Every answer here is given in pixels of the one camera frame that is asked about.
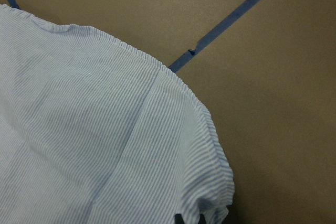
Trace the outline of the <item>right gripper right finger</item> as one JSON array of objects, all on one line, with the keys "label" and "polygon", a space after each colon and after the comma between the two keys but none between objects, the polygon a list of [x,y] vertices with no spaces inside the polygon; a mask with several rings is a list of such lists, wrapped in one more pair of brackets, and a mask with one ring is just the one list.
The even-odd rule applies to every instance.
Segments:
[{"label": "right gripper right finger", "polygon": [[205,216],[203,214],[200,214],[199,216],[198,224],[206,224]]}]

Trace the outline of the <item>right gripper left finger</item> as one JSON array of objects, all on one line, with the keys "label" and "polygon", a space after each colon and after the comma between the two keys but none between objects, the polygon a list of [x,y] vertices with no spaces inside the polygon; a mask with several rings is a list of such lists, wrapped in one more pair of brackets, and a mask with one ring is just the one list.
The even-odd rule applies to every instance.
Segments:
[{"label": "right gripper left finger", "polygon": [[181,214],[174,215],[174,223],[175,224],[183,224],[183,217]]}]

